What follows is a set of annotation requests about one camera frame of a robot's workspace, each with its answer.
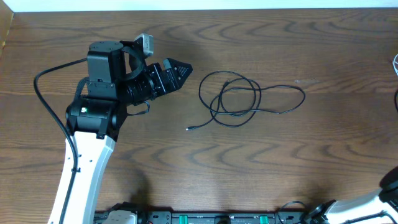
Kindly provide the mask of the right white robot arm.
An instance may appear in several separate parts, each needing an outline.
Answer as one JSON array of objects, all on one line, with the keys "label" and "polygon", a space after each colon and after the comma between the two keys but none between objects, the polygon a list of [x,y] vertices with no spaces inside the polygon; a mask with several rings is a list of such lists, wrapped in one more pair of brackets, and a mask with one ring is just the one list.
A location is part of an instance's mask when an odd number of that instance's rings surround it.
[{"label": "right white robot arm", "polygon": [[309,224],[397,223],[397,168],[380,181],[379,188],[352,200],[330,200],[309,212]]}]

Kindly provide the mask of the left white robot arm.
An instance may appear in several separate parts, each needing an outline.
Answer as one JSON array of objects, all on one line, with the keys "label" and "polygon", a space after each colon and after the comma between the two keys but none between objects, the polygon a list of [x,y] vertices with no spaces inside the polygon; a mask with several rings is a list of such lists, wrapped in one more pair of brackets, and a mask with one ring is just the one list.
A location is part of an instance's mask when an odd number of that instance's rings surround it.
[{"label": "left white robot arm", "polygon": [[88,94],[76,92],[66,109],[65,161],[49,223],[93,223],[104,170],[127,107],[148,103],[181,89],[193,72],[189,63],[171,58],[146,64],[153,53],[150,37],[101,41],[89,46]]}]

